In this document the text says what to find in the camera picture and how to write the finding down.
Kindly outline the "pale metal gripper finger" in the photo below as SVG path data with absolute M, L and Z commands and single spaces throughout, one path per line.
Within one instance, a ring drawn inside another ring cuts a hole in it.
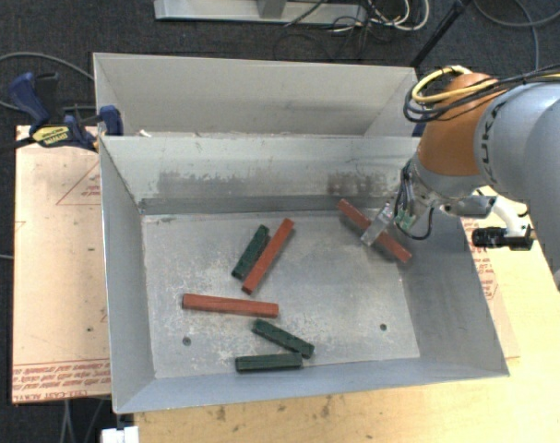
M 364 245 L 371 246 L 394 221 L 394 210 L 391 205 L 385 205 L 371 220 L 368 228 L 363 232 L 361 241 Z

